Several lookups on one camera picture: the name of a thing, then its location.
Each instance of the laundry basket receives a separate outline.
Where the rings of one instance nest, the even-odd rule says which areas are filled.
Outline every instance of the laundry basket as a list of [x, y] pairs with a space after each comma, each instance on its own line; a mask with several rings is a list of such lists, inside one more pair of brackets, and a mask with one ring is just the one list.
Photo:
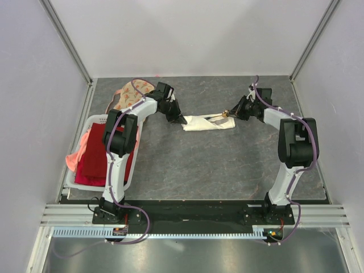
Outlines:
[[[104, 115], [92, 115], [89, 117], [84, 125], [84, 128], [82, 130], [80, 139], [78, 140], [77, 148], [75, 151], [78, 151], [80, 149], [80, 140], [81, 137], [87, 132], [88, 129], [91, 129], [92, 124], [98, 123], [98, 124], [104, 124], [107, 120], [107, 114]], [[66, 175], [66, 185], [70, 188], [76, 188], [76, 189], [82, 189], [85, 191], [97, 191], [97, 192], [103, 192], [105, 187], [95, 187], [95, 186], [87, 186], [87, 185], [81, 185], [75, 183], [76, 174], [72, 172], [70, 169], [67, 169], [67, 175]]]

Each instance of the white towel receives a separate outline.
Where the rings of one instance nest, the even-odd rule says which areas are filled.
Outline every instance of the white towel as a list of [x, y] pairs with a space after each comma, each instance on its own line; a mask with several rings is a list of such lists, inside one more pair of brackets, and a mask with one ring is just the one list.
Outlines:
[[211, 115], [185, 115], [184, 118], [187, 124], [182, 124], [183, 130], [185, 131], [205, 131], [205, 130], [217, 130], [217, 129], [229, 129], [235, 127], [235, 120], [232, 117], [228, 117], [228, 121], [217, 125], [210, 121], [217, 121], [218, 119], [223, 119], [224, 117], [216, 117], [206, 120], [207, 117], [215, 117], [219, 114]]

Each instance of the wall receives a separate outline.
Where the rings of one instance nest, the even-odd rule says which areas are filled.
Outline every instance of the wall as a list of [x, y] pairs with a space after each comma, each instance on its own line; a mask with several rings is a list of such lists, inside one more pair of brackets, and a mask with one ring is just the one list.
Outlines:
[[320, 164], [330, 197], [344, 204], [364, 254], [364, 2], [341, 1], [296, 86], [317, 119]]
[[86, 83], [37, 0], [0, 8], [1, 272], [25, 272]]
[[288, 75], [329, 0], [51, 0], [93, 77]]

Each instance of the gray table surface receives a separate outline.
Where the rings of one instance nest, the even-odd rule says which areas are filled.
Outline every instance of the gray table surface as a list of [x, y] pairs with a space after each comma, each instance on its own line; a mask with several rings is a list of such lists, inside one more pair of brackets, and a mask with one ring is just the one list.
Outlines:
[[[147, 78], [175, 88], [184, 115], [220, 113], [247, 94], [249, 76]], [[89, 115], [103, 114], [113, 93], [131, 78], [98, 79]], [[274, 105], [299, 113], [288, 76], [263, 76], [259, 87], [273, 89]], [[278, 131], [255, 118], [236, 120], [227, 130], [185, 132], [165, 116], [149, 116], [143, 126], [138, 157], [126, 199], [264, 198], [279, 170]], [[90, 199], [99, 192], [71, 189], [69, 199]], [[325, 199], [318, 171], [304, 173], [293, 193], [296, 200]]]
[[[60, 255], [73, 254], [100, 239], [52, 238]], [[247, 239], [146, 239], [128, 246], [101, 244], [71, 258], [51, 251], [44, 273], [347, 273], [334, 230], [298, 231], [281, 246]]]

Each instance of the cloth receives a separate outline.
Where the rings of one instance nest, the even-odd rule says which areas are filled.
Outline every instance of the cloth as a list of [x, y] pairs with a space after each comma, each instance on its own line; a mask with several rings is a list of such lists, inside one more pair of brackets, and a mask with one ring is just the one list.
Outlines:
[[88, 177], [82, 175], [82, 170], [84, 168], [84, 163], [85, 163], [85, 155], [83, 155], [81, 157], [81, 160], [78, 163], [75, 183], [82, 184], [82, 185], [87, 185], [87, 186], [104, 187], [105, 184], [106, 184], [106, 178], [105, 177], [104, 178], [92, 179], [92, 178], [88, 178]]
[[210, 120], [206, 120], [207, 117], [215, 117], [221, 114], [211, 114], [211, 115], [185, 115], [184, 118], [187, 124], [182, 124], [183, 130], [185, 131], [205, 131], [205, 130], [218, 130], [218, 129], [230, 129], [235, 127], [235, 120], [232, 117], [227, 117], [228, 121], [217, 125], [211, 123], [210, 121], [216, 121], [218, 119], [223, 119], [224, 117], [216, 117]]
[[[107, 158], [105, 145], [102, 143], [102, 135], [104, 134], [105, 124], [92, 124], [91, 132], [88, 139], [87, 148], [85, 151], [85, 161], [82, 168], [82, 175], [89, 179], [106, 178], [107, 173]], [[123, 131], [124, 128], [118, 127], [118, 131]], [[131, 163], [133, 161], [134, 151], [130, 153], [126, 163], [125, 177], [129, 178]]]
[[[138, 88], [143, 94], [149, 93], [150, 91], [154, 90], [153, 85], [150, 83], [143, 81], [143, 80], [134, 80], [134, 86]], [[138, 102], [142, 95], [139, 94], [136, 90], [134, 90], [133, 86], [131, 85], [131, 81], [128, 82], [124, 87], [120, 90], [115, 91], [113, 95], [112, 101], [106, 108], [105, 114], [107, 114], [110, 110], [111, 105], [115, 101], [117, 95], [120, 94], [119, 102], [114, 106], [114, 109], [121, 110]]]
[[72, 172], [76, 172], [77, 165], [80, 162], [82, 155], [86, 151], [90, 130], [91, 129], [87, 130], [87, 132], [81, 137], [80, 149], [77, 152], [66, 156], [66, 165]]

